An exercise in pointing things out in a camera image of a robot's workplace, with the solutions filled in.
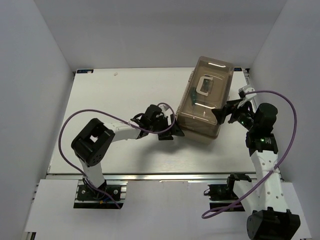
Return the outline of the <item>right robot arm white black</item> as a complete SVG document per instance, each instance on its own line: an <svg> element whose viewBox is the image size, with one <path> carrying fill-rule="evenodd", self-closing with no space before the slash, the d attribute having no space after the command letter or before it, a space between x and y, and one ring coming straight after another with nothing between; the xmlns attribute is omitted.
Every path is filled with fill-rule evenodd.
<svg viewBox="0 0 320 240"><path fill-rule="evenodd" d="M290 240L301 225L299 215L293 214L285 200L278 163L278 145L273 125L278 110L262 103L254 111L252 104L241 99L227 101L221 109L213 109L219 124L238 122L246 130L245 144L253 162L257 183L254 190L245 174L231 174L225 187L226 195L240 199L247 213L246 231L251 240Z"/></svg>

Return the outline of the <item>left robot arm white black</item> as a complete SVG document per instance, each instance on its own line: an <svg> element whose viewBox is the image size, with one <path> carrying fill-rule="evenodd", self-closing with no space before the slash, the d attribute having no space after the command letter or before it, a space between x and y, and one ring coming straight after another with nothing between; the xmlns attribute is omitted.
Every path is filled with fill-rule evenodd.
<svg viewBox="0 0 320 240"><path fill-rule="evenodd" d="M160 141L171 141L174 136L185 135L175 114L167 114L170 109L165 103L151 104L145 112L135 115L129 122L103 123L93 118L86 124L72 141L71 148L82 165L90 196L96 200L105 196L106 181L101 161L112 143L138 140L148 134L157 135Z"/></svg>

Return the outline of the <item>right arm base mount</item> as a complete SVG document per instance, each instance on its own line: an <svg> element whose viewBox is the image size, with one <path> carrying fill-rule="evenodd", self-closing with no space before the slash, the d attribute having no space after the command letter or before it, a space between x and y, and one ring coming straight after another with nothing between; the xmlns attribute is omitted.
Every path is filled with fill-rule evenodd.
<svg viewBox="0 0 320 240"><path fill-rule="evenodd" d="M203 195L209 197L210 209L226 207L238 199L238 197L228 190L226 184L209 184Z"/></svg>

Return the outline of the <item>beige plastic toolbox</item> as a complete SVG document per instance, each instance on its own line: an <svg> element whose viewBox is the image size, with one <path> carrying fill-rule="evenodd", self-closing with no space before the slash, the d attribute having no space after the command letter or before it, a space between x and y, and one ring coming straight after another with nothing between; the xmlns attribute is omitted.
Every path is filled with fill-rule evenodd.
<svg viewBox="0 0 320 240"><path fill-rule="evenodd" d="M227 102L234 73L234 65L230 62L200 56L191 72L179 107L176 120L187 139L211 144L220 131L212 109L221 109ZM211 79L209 91L203 92L204 79ZM190 97L191 87L196 87L197 101L195 112Z"/></svg>

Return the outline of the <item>short green-handled screwdriver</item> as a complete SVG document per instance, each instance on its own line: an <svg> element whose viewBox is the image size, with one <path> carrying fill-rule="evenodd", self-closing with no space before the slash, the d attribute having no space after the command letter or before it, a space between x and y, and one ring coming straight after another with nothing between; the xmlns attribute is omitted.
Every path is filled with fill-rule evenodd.
<svg viewBox="0 0 320 240"><path fill-rule="evenodd" d="M195 106L197 103L197 91L196 87L190 88L190 98L191 98L191 105L192 105L192 112L195 114Z"/></svg>

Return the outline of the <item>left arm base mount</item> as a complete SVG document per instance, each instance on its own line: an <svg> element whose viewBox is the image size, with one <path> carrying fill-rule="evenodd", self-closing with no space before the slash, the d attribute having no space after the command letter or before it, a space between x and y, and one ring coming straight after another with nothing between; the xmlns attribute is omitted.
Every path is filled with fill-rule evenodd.
<svg viewBox="0 0 320 240"><path fill-rule="evenodd" d="M107 194L96 191L90 186L80 182L76 189L73 208L119 210L123 207L127 192L126 185L107 184L104 191L109 194L116 203L114 203Z"/></svg>

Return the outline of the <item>long green-handled screwdriver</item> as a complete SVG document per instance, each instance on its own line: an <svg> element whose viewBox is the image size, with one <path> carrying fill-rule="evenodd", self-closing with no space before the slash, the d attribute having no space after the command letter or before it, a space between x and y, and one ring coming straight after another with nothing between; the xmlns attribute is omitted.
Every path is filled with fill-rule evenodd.
<svg viewBox="0 0 320 240"><path fill-rule="evenodd" d="M203 84L202 84L202 90L203 90L203 92L207 93L207 92L209 91L210 83L211 83L211 79L205 78L205 79L203 80Z"/></svg>

